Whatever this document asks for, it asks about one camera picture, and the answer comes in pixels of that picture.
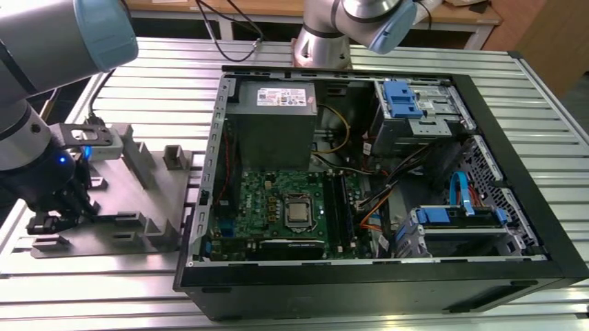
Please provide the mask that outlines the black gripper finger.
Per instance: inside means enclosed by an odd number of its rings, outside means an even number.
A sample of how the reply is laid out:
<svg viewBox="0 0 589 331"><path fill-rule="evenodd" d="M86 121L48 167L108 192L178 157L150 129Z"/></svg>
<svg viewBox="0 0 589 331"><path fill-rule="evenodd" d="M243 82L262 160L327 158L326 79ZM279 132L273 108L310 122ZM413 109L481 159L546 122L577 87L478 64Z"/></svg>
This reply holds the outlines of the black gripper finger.
<svg viewBox="0 0 589 331"><path fill-rule="evenodd" d="M30 235L56 234L78 226L78 214L66 212L60 216L48 212L35 212L26 226Z"/></svg>
<svg viewBox="0 0 589 331"><path fill-rule="evenodd" d="M87 194L87 186L78 179L72 179L70 182L70 188L76 212L90 222L95 222L96 209L91 203L90 195Z"/></svg>

